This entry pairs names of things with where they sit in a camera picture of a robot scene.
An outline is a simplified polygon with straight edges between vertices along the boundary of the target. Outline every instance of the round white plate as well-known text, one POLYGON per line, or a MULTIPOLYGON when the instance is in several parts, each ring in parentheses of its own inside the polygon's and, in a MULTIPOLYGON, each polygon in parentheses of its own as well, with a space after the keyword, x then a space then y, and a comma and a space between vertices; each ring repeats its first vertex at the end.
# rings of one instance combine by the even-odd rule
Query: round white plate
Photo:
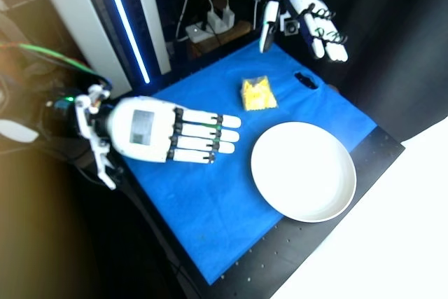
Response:
POLYGON ((251 167, 265 200, 297 221, 334 218, 355 194, 356 171, 349 152, 315 125, 291 122, 271 127, 253 147, 251 167))

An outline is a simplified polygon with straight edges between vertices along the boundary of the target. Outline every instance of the robotic hand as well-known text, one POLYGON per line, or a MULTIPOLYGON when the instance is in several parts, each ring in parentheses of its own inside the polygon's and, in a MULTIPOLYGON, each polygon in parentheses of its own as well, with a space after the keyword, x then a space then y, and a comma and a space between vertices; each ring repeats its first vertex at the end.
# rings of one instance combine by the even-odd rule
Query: robotic hand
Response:
POLYGON ((110 188, 115 183, 106 173, 111 143, 117 152, 151 162, 167 160, 212 163, 215 151, 233 153, 238 132, 238 117, 190 110, 152 97, 121 99, 111 110, 101 110, 101 101, 110 92, 92 85, 89 95, 75 99, 76 118, 81 135, 89 139, 98 177, 110 188))
POLYGON ((270 0, 267 2, 260 38, 260 52, 267 52, 280 28, 286 36, 300 32, 316 58, 327 54, 331 61, 345 62, 347 38, 332 19, 335 14, 322 0, 270 0))

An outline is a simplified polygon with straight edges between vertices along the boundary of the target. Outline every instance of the power strip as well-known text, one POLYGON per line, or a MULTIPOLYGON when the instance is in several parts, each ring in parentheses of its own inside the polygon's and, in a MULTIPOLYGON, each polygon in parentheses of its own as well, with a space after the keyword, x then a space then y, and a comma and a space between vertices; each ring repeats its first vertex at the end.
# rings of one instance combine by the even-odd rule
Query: power strip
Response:
POLYGON ((202 22, 190 25, 185 28, 188 38, 193 43, 199 43, 213 37, 215 34, 222 34, 233 28, 235 24, 235 14, 229 8, 223 11, 223 19, 217 16, 214 12, 207 13, 206 29, 201 29, 202 22))

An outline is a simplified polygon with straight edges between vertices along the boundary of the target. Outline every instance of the blue tablecloth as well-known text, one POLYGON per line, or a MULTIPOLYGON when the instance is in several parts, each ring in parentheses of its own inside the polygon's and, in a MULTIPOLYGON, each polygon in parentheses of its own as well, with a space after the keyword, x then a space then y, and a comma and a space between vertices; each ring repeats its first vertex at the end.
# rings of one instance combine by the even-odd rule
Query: blue tablecloth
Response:
POLYGON ((155 97, 242 120, 236 151, 232 155, 219 153, 212 165, 156 164, 125 158, 209 284, 282 217, 264 201, 251 176, 251 151, 265 130, 287 121, 308 122, 335 135, 351 151, 376 127, 278 46, 262 55, 257 42, 155 97), (298 71, 312 78, 318 88, 311 90, 301 84, 294 76, 298 71), (240 94, 243 79, 264 75, 269 78, 279 107, 244 111, 240 94))

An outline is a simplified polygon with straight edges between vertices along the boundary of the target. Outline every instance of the white floor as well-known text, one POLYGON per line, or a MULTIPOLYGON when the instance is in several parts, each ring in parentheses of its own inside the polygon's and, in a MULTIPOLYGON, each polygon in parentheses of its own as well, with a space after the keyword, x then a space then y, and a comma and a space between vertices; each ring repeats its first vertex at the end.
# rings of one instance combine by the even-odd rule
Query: white floor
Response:
POLYGON ((403 145, 272 299, 448 298, 448 118, 403 145))

